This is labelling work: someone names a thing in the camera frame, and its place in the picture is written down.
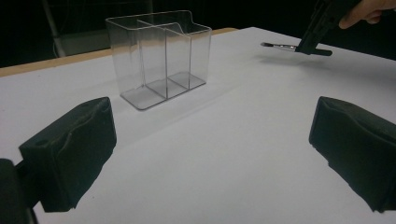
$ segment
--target white tabletop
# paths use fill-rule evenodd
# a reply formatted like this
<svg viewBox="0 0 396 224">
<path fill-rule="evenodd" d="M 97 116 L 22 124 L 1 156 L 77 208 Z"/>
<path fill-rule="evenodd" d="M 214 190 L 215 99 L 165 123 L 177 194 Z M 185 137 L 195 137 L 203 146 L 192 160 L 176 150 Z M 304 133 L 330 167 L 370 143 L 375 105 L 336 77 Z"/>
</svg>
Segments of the white tabletop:
<svg viewBox="0 0 396 224">
<path fill-rule="evenodd" d="M 308 143 L 319 96 L 396 123 L 396 62 L 344 49 L 331 57 L 270 49 L 299 39 L 257 28 L 212 36 L 207 84 L 136 111 L 111 57 L 0 78 L 0 157 L 74 106 L 109 96 L 118 143 L 76 209 L 40 223 L 333 223 L 396 221 L 372 212 Z"/>
</svg>

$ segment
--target table edge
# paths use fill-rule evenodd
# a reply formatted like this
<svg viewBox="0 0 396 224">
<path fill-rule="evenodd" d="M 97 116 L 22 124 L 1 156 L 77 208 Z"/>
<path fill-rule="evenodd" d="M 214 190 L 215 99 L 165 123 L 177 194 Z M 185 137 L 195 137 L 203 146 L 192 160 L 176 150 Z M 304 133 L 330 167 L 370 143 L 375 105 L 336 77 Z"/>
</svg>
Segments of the table edge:
<svg viewBox="0 0 396 224">
<path fill-rule="evenodd" d="M 217 30 L 212 31 L 212 35 L 224 34 L 224 33 L 232 32 L 232 31 L 236 31 L 236 30 L 237 29 L 232 28 L 232 27 L 217 29 Z M 83 62 L 83 61 L 87 61 L 90 59 L 106 57 L 108 55 L 111 55 L 111 49 L 102 49 L 102 50 L 72 55 L 72 56 L 63 57 L 63 58 L 49 59 L 49 60 L 35 62 L 35 63 L 25 63 L 25 64 L 10 66 L 10 67 L 3 67 L 3 68 L 0 68 L 0 77 L 17 75 L 20 73 L 31 72 L 31 71 L 36 71 L 36 70 L 40 70 L 40 69 L 50 68 L 50 67 L 56 67 L 56 66 L 60 66 L 60 65 L 69 64 L 69 63 Z"/>
</svg>

